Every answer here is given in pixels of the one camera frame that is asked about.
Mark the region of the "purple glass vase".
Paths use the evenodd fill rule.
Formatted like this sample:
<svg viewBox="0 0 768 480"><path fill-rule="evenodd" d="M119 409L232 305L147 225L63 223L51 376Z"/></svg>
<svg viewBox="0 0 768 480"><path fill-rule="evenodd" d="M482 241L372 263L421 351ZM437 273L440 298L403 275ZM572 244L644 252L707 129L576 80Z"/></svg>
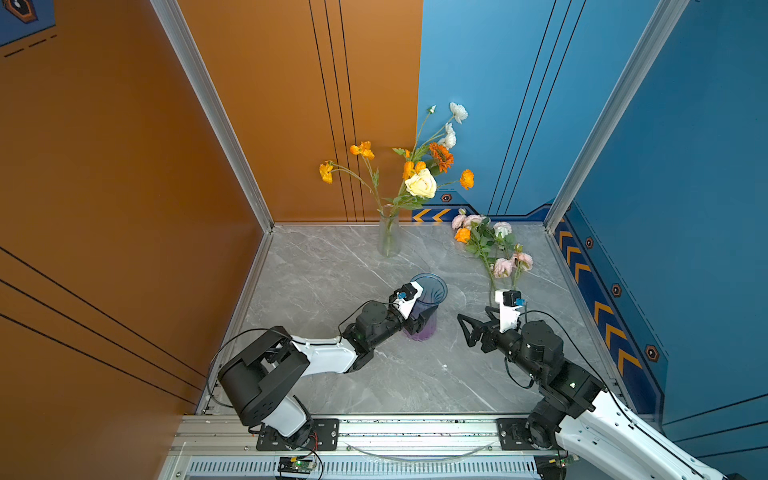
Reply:
<svg viewBox="0 0 768 480"><path fill-rule="evenodd" d="M420 273L411 281L418 283L423 289L410 316L410 320L413 320L420 330L414 333L405 330L404 333L411 340L426 341L437 330L437 310L447 297L448 287L441 277L432 273Z"/></svg>

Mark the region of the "single orange ranunculus stem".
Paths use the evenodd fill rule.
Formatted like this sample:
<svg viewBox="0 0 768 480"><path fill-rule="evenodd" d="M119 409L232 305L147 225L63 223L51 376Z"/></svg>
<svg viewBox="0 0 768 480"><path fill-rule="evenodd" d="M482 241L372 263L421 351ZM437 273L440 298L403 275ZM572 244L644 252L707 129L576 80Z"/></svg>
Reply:
<svg viewBox="0 0 768 480"><path fill-rule="evenodd" d="M496 289L496 282L491 268L490 258L492 241L489 243L489 240L478 233L475 227L459 228L454 235L454 240L463 244L468 253L480 260L489 279L490 291L493 292Z"/></svg>

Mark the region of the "clear ribbed glass vase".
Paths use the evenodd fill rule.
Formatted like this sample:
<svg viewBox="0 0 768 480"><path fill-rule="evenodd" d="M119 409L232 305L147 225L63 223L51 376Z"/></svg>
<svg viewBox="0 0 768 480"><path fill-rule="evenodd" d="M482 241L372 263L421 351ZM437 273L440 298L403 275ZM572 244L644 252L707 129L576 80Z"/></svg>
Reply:
<svg viewBox="0 0 768 480"><path fill-rule="evenodd" d="M377 249L386 258L396 256L400 252L399 211L393 207L385 207L380 212Z"/></svg>

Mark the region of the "cream white rose stem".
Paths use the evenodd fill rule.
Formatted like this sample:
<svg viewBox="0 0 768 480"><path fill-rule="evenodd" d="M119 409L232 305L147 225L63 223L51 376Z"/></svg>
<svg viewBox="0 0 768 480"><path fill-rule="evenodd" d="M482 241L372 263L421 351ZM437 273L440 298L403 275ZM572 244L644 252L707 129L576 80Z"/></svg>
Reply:
<svg viewBox="0 0 768 480"><path fill-rule="evenodd" d="M404 181L403 192L393 200L393 206L399 209L413 210L433 199L438 184L429 169L422 169Z"/></svg>

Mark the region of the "orange gerbera flower stem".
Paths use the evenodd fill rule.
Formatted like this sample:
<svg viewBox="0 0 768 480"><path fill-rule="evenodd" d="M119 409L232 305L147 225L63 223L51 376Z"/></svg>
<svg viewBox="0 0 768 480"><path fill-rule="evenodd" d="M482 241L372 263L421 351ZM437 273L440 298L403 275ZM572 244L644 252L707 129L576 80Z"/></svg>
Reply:
<svg viewBox="0 0 768 480"><path fill-rule="evenodd" d="M454 163L454 156L443 145L432 142L428 146L429 160L427 166L433 175L447 173Z"/></svg>

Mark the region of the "small orange flower stem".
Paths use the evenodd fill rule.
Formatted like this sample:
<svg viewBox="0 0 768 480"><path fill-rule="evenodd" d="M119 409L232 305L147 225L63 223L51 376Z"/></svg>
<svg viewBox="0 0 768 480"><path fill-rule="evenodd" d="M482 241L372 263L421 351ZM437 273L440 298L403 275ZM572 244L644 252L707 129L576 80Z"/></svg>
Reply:
<svg viewBox="0 0 768 480"><path fill-rule="evenodd" d="M441 187L438 182L441 175L437 167L429 168L424 161L407 161L403 172L405 191L415 197L432 198ZM449 181L447 185L454 183L458 183L465 190L471 190L475 186L474 173L471 170L465 170L458 180Z"/></svg>

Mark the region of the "white ranunculus flower stem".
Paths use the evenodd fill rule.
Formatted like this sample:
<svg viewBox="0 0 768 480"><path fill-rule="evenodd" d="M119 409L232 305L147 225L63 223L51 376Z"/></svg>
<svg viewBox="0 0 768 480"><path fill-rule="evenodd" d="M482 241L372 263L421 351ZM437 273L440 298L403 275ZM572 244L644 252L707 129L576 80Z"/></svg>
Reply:
<svg viewBox="0 0 768 480"><path fill-rule="evenodd" d="M469 118L469 112L462 104L450 102L448 106L450 117L448 120L429 137L424 136L424 128L437 111L437 105L433 104L426 108L425 116L417 130L414 148L411 153L411 160L416 162L421 160L429 151L429 146L436 143L448 151L455 147L457 143L457 134L454 125L461 125Z"/></svg>

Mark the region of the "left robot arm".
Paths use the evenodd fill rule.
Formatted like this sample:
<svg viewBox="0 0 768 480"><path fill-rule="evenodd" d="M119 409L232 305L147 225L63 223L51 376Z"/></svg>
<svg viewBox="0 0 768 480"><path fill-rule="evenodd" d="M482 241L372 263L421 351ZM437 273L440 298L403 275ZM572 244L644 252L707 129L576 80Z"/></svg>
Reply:
<svg viewBox="0 0 768 480"><path fill-rule="evenodd" d="M270 328L221 367L218 383L242 425L274 431L293 448L312 446L314 421L291 394L293 387L304 377L358 371L372 360L378 345L398 332L421 332L437 308L413 317L414 306L413 301L369 302L333 339L303 339L281 326Z"/></svg>

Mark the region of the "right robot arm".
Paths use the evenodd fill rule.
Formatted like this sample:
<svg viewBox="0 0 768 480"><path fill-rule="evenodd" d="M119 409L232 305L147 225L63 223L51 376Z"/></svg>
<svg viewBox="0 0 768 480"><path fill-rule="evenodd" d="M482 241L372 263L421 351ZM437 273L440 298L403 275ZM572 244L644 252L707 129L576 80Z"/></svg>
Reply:
<svg viewBox="0 0 768 480"><path fill-rule="evenodd" d="M468 346L501 353L538 388L542 398L526 421L532 445L575 454L614 479L724 478L633 412L598 374L567 359L568 335L546 321L503 328L495 316L457 319Z"/></svg>

